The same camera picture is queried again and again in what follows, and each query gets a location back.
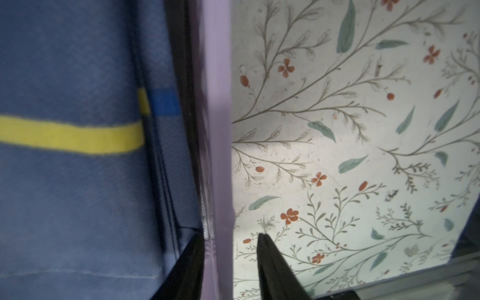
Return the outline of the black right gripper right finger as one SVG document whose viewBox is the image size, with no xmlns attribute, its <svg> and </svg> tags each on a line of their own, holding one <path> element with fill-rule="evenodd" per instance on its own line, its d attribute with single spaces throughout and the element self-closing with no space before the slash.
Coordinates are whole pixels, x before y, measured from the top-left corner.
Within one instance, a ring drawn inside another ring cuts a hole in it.
<svg viewBox="0 0 480 300">
<path fill-rule="evenodd" d="M 257 270 L 262 300 L 310 300 L 268 234 L 257 239 Z"/>
</svg>

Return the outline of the purple plastic basket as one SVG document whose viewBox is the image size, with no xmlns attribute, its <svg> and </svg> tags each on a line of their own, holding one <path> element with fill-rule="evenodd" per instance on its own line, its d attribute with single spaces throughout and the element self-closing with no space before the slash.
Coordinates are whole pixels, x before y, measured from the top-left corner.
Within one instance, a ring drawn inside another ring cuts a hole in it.
<svg viewBox="0 0 480 300">
<path fill-rule="evenodd" d="M 192 65 L 205 238 L 202 299 L 233 298 L 231 5 L 190 1 Z"/>
</svg>

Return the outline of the navy blue pillowcase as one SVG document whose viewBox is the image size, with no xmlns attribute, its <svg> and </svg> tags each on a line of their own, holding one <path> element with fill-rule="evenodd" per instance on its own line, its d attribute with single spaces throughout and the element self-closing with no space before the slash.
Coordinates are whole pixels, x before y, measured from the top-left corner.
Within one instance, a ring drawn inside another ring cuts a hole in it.
<svg viewBox="0 0 480 300">
<path fill-rule="evenodd" d="M 164 1 L 1 2 L 1 298 L 172 300 L 201 229 Z"/>
</svg>

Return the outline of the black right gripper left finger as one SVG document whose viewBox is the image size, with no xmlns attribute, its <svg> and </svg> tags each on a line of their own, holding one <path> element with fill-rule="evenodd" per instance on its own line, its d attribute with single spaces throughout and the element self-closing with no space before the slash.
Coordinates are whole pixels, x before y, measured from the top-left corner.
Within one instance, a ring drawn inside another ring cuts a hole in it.
<svg viewBox="0 0 480 300">
<path fill-rule="evenodd" d="M 151 300 L 200 300 L 205 268 L 205 239 L 195 233 Z"/>
</svg>

